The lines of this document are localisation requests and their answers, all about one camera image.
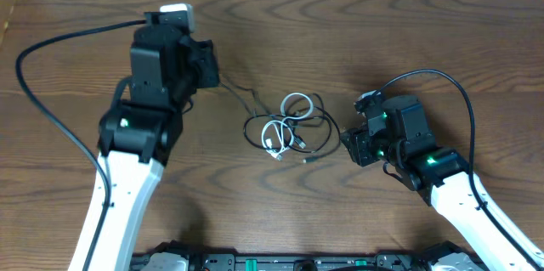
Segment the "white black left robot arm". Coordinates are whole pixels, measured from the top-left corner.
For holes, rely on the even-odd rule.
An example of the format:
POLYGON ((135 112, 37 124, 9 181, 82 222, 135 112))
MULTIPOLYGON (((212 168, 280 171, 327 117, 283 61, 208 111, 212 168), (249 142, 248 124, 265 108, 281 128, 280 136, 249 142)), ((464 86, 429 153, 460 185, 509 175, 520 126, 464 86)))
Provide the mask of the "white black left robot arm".
POLYGON ((148 24, 134 33, 132 75, 119 82, 99 121, 96 179, 71 270, 126 270, 150 198, 183 132, 184 107, 199 88, 218 85, 211 41, 192 25, 148 24))

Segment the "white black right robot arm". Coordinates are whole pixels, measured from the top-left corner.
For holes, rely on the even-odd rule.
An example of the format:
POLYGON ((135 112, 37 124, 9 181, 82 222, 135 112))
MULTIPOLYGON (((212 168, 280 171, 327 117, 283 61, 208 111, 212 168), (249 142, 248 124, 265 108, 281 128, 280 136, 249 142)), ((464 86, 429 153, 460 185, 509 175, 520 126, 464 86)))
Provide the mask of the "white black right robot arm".
POLYGON ((395 168, 392 176, 446 218, 490 270, 541 270, 543 252, 492 200, 455 149, 439 146, 415 95, 361 95, 365 122, 341 135, 354 163, 395 168))

